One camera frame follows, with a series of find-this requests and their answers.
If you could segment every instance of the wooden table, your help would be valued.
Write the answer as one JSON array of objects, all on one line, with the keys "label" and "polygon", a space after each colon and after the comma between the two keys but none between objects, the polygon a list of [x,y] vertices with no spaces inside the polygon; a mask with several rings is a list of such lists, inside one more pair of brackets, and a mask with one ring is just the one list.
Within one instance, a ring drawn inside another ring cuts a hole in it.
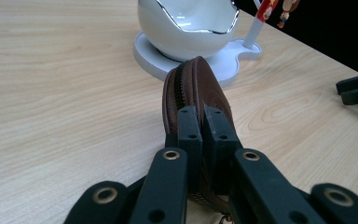
[{"label": "wooden table", "polygon": [[[134,60],[136,1],[0,0],[0,223],[63,223],[90,186],[129,185],[163,148],[163,82]],[[240,14],[236,37],[253,18]],[[358,76],[265,25],[263,53],[224,88],[238,136],[296,187],[358,194],[358,105],[335,84]],[[193,203],[187,223],[219,214]]]}]

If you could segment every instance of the black background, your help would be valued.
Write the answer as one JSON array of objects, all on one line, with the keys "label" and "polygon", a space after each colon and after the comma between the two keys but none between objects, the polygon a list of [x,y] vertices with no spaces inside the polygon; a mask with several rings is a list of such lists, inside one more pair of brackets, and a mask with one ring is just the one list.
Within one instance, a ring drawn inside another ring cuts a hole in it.
[{"label": "black background", "polygon": [[[300,0],[282,29],[279,0],[267,23],[358,72],[358,1]],[[236,0],[241,10],[255,15],[253,0]]]}]

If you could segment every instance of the white ceramic bowl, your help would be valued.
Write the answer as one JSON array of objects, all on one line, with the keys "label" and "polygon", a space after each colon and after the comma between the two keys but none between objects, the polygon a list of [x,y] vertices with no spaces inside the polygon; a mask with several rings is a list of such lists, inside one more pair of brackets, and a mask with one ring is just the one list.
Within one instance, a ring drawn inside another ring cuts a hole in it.
[{"label": "white ceramic bowl", "polygon": [[138,0],[142,31],[165,56],[208,58],[231,40],[240,11],[231,0]]}]

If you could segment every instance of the egg-shaped ceramic holder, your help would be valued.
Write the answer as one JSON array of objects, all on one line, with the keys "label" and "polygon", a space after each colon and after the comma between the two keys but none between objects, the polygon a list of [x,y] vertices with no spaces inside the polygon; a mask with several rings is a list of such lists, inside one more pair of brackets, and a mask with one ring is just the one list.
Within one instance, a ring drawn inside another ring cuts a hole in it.
[{"label": "egg-shaped ceramic holder", "polygon": [[135,60],[165,80],[181,62],[202,56],[226,86],[239,71],[239,59],[256,60],[262,51],[232,39],[239,12],[231,0],[138,0],[142,31],[134,40]]}]

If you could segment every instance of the shoe zipper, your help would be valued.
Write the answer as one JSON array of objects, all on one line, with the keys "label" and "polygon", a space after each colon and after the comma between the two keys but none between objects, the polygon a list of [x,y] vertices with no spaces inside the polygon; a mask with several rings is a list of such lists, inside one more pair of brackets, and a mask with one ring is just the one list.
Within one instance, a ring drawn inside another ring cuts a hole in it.
[{"label": "shoe zipper", "polygon": [[186,106],[185,94],[183,90],[183,72],[187,62],[181,63],[175,72],[175,80],[173,82],[173,91],[176,109],[179,110]]}]

